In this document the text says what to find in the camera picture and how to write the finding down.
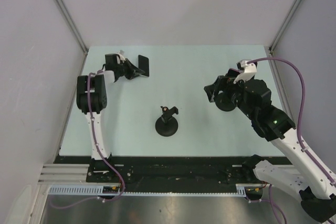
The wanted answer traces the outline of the silver white phone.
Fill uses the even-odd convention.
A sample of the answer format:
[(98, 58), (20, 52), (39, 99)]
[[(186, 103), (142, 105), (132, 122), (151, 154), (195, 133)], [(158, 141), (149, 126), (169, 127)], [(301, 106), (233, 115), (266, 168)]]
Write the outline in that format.
[(140, 75), (149, 77), (150, 76), (149, 58), (143, 55), (138, 55), (138, 68), (141, 70)]

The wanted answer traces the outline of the black stand with ball joint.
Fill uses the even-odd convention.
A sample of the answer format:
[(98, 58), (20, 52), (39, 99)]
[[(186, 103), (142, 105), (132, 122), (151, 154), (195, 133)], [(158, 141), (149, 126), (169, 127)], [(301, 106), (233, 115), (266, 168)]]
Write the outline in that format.
[(170, 137), (174, 135), (178, 130), (178, 121), (173, 116), (178, 115), (178, 108), (172, 107), (168, 108), (166, 106), (161, 106), (162, 115), (155, 122), (156, 132), (164, 137)]

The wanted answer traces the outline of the aluminium frame post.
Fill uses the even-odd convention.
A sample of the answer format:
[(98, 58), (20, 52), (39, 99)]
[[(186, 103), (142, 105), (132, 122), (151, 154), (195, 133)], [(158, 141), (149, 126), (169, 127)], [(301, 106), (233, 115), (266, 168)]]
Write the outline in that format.
[(276, 47), (278, 46), (281, 38), (285, 34), (287, 28), (289, 27), (292, 19), (294, 18), (302, 2), (303, 0), (294, 0), (293, 3), (291, 4), (289, 11), (287, 12), (283, 22), (281, 23), (275, 37), (273, 38), (271, 44), (268, 46), (268, 51), (271, 55), (274, 54)]
[(62, 17), (65, 20), (66, 25), (68, 26), (68, 28), (70, 29), (71, 33), (73, 34), (78, 46), (80, 47), (80, 49), (82, 50), (82, 52), (86, 55), (88, 52), (88, 47), (86, 46), (80, 31), (77, 27), (77, 25), (75, 24), (74, 19), (72, 18), (70, 11), (68, 10), (64, 0), (54, 0), (57, 8), (59, 9)]

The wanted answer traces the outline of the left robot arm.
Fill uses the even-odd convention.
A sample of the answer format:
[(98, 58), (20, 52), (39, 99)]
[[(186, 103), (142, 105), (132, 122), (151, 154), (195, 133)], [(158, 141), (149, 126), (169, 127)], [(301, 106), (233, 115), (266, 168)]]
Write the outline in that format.
[(138, 65), (135, 66), (120, 51), (106, 54), (105, 63), (97, 72), (77, 77), (76, 104), (87, 120), (91, 138), (88, 183), (111, 182), (115, 177), (120, 177), (111, 164), (112, 153), (104, 130), (103, 113), (108, 104), (106, 85), (122, 77), (132, 80), (140, 76), (150, 76), (149, 59), (138, 55)]

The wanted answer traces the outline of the aluminium frame post right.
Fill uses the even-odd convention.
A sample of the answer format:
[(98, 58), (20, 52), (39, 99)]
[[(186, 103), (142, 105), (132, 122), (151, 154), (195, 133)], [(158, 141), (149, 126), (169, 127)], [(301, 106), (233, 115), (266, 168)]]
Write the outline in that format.
[(268, 46), (268, 51), (271, 55), (274, 54), (276, 47), (278, 46), (281, 38), (285, 34), (287, 28), (289, 27), (292, 19), (294, 18), (302, 2), (303, 0), (294, 0), (293, 3), (291, 4), (289, 11), (287, 12), (283, 22), (281, 23), (275, 37), (273, 38), (271, 44)]

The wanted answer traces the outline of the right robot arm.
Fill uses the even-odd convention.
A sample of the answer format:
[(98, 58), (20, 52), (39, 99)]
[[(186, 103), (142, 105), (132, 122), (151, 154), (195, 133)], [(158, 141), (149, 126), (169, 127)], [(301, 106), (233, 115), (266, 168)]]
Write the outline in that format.
[(279, 149), (292, 163), (300, 176), (275, 167), (262, 157), (253, 155), (242, 169), (249, 183), (263, 180), (300, 202), (303, 210), (315, 221), (335, 219), (335, 174), (323, 173), (302, 148), (297, 139), (297, 127), (291, 118), (271, 103), (271, 90), (262, 80), (234, 82), (228, 75), (218, 76), (213, 84), (204, 87), (208, 100), (222, 111), (240, 109), (251, 121), (261, 138)]

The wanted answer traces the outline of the aluminium frame post left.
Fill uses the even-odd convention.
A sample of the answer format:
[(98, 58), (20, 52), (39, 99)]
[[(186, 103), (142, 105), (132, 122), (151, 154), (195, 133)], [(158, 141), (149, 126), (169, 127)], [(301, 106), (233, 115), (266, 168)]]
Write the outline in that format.
[(77, 27), (77, 25), (75, 24), (74, 19), (72, 18), (70, 11), (68, 10), (64, 0), (54, 0), (57, 8), (59, 9), (62, 17), (65, 20), (66, 25), (68, 26), (68, 28), (70, 29), (71, 33), (73, 34), (78, 46), (80, 47), (80, 49), (82, 50), (82, 52), (86, 55), (88, 52), (88, 47), (86, 46), (80, 31)]

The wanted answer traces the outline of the aluminium table rail right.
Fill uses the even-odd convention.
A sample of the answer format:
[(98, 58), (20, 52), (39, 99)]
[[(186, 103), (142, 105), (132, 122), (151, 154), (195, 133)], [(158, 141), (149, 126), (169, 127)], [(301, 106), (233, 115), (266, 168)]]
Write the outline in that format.
[[(277, 59), (277, 56), (269, 47), (266, 47), (265, 51), (267, 57)], [(302, 99), (300, 77), (292, 64), (284, 62), (283, 59), (280, 59), (280, 61), (269, 60), (268, 63), (275, 80), (281, 105), (299, 129), (299, 116)]]

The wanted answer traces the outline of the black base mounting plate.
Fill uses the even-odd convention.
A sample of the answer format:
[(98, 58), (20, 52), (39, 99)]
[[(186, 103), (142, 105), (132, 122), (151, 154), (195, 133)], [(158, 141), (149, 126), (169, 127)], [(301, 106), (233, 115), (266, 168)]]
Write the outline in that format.
[[(60, 156), (56, 164), (90, 163), (89, 156)], [(237, 184), (261, 185), (251, 170), (259, 156), (234, 157), (112, 157), (111, 164), (119, 178), (104, 184), (125, 182), (132, 192), (222, 193)]]

